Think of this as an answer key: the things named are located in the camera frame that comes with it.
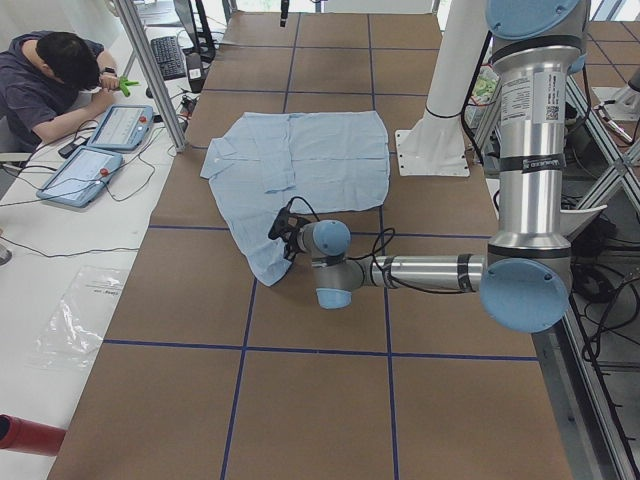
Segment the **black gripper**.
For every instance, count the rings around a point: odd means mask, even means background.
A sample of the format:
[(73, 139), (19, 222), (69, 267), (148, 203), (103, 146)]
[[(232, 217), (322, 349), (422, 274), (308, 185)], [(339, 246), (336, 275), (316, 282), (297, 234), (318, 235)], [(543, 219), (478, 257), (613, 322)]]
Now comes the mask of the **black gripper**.
[(288, 219), (284, 221), (281, 238), (284, 241), (284, 258), (294, 260), (299, 253), (305, 253), (304, 243), (300, 240), (306, 219)]

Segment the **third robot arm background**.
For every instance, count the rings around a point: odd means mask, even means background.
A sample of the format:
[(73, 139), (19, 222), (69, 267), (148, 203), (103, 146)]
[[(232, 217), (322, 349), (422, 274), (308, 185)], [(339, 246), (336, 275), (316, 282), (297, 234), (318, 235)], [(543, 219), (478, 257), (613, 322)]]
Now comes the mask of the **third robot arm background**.
[(614, 121), (639, 119), (639, 70), (623, 87), (593, 87), (604, 117)]

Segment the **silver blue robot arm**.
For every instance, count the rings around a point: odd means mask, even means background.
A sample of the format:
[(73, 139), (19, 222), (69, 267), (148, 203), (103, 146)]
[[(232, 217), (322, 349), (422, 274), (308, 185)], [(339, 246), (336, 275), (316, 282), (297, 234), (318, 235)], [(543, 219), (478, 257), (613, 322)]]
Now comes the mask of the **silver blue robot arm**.
[(584, 63), (586, 1), (456, 1), (438, 53), (423, 117), (396, 134), (405, 175), (450, 175), (462, 161), (459, 125), (483, 62), (501, 85), (497, 233), (485, 255), (349, 258), (337, 220), (280, 210), (269, 231), (284, 255), (312, 259), (321, 307), (343, 308), (363, 286), (434, 294), (476, 292), (501, 325), (540, 332), (568, 310), (569, 230), (562, 220), (565, 93)]

